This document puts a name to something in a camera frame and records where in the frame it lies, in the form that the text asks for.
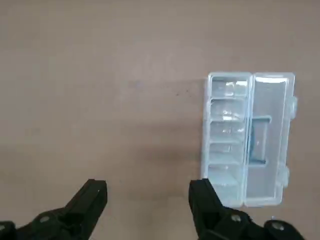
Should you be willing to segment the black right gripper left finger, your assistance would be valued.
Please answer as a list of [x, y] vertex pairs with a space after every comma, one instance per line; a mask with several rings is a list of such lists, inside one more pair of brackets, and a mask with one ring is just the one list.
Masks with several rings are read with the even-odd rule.
[[105, 180], [88, 179], [61, 208], [45, 211], [28, 224], [0, 222], [2, 240], [88, 240], [108, 202]]

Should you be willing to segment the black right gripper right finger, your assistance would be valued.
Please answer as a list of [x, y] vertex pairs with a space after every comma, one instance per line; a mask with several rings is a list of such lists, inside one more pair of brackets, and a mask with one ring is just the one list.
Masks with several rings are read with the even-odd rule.
[[191, 180], [188, 202], [199, 240], [303, 240], [290, 223], [272, 219], [260, 226], [245, 212], [223, 206], [207, 178]]

